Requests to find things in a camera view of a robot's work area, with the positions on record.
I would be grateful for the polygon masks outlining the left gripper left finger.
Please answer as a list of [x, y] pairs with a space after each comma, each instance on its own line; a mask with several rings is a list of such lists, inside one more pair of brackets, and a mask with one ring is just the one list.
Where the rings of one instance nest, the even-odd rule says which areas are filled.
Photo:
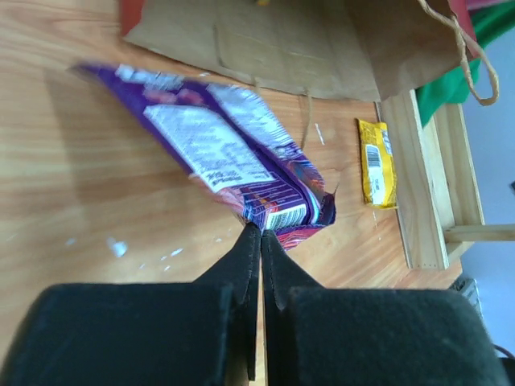
[[255, 378], [262, 234], [191, 282], [62, 284], [21, 322], [4, 385], [247, 385]]

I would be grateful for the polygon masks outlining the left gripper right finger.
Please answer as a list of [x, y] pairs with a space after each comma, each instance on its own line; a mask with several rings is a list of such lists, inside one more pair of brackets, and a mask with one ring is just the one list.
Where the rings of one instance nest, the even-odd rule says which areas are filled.
[[328, 289], [262, 236], [270, 385], [508, 385], [480, 316], [435, 289]]

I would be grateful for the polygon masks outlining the purple snack packet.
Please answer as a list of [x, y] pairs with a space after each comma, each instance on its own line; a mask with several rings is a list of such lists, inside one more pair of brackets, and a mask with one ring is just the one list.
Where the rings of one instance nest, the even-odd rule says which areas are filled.
[[181, 165], [241, 221], [291, 249], [332, 225], [335, 196], [267, 103], [236, 85], [129, 65], [80, 63]]

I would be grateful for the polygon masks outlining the red brown paper bag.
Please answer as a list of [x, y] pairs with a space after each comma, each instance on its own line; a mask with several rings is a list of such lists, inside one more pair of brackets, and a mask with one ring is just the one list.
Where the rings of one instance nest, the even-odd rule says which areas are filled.
[[123, 1], [122, 38], [291, 94], [383, 101], [458, 67], [461, 1]]

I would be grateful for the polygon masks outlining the yellow snack packet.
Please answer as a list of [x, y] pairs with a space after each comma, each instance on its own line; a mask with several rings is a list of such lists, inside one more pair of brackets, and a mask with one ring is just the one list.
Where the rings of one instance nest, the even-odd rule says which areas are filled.
[[380, 209], [396, 209], [398, 177], [387, 124], [358, 120], [357, 128], [365, 203]]

